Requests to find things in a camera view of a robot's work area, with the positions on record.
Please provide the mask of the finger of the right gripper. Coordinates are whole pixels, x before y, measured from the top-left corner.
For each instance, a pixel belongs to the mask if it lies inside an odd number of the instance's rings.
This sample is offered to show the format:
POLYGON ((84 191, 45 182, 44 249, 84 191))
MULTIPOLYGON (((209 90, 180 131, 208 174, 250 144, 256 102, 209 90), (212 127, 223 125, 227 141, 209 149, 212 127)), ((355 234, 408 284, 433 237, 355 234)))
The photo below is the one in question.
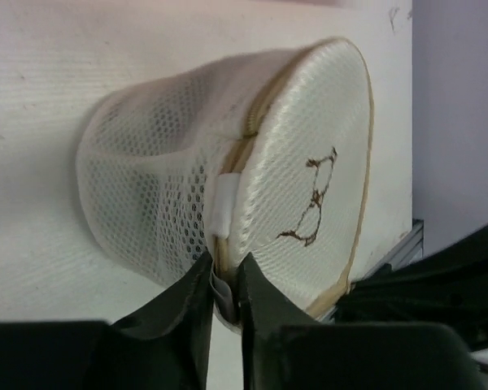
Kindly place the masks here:
POLYGON ((488 224, 419 262, 354 283, 335 321, 442 323, 472 351, 488 349, 488 224))

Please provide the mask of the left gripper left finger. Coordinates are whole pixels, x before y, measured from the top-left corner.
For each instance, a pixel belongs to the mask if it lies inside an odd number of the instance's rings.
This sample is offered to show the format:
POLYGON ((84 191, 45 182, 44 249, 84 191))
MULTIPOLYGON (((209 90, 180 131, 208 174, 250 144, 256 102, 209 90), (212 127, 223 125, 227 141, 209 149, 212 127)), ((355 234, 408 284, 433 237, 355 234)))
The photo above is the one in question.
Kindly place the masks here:
POLYGON ((0 389, 204 389, 211 256, 113 324, 0 322, 0 389))

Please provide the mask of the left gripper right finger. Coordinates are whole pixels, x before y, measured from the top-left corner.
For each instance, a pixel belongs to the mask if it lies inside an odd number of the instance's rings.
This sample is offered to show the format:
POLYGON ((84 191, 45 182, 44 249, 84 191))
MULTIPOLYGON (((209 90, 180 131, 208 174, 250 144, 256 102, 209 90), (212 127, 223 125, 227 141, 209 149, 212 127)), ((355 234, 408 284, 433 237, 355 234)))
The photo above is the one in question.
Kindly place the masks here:
POLYGON ((433 323, 317 322, 252 254, 237 269, 246 389, 484 389, 463 341, 433 323))

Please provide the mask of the white mesh laundry bag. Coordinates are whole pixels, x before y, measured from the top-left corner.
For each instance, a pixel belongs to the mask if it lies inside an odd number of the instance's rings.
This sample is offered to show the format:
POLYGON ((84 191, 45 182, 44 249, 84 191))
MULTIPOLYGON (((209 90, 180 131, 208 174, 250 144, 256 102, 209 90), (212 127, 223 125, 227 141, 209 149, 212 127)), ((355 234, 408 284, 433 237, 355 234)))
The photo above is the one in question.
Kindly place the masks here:
POLYGON ((98 107, 76 153, 81 207, 108 255, 165 287, 207 251, 228 325, 247 255, 319 319, 351 290, 373 122, 344 37, 223 58, 98 107))

